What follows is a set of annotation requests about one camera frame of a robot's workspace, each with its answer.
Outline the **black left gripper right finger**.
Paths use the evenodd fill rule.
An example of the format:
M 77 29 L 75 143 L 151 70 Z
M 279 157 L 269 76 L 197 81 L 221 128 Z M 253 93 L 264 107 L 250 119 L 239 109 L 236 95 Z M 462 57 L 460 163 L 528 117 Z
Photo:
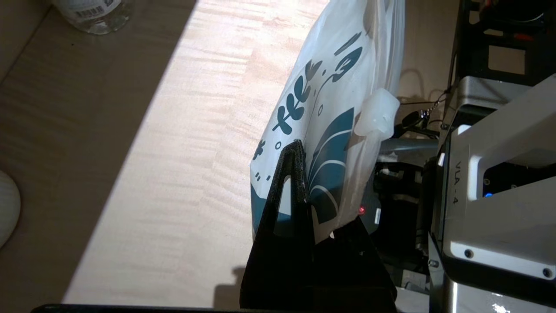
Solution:
M 314 247 L 316 310 L 395 310 L 397 289 L 362 220 Z

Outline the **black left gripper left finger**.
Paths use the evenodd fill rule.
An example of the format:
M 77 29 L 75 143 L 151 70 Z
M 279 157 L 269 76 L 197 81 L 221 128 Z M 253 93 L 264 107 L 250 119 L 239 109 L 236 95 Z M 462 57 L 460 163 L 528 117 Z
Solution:
M 282 195 L 289 196 L 291 236 L 275 234 Z M 240 289 L 241 308 L 308 308 L 314 226 L 300 140 L 278 159 Z

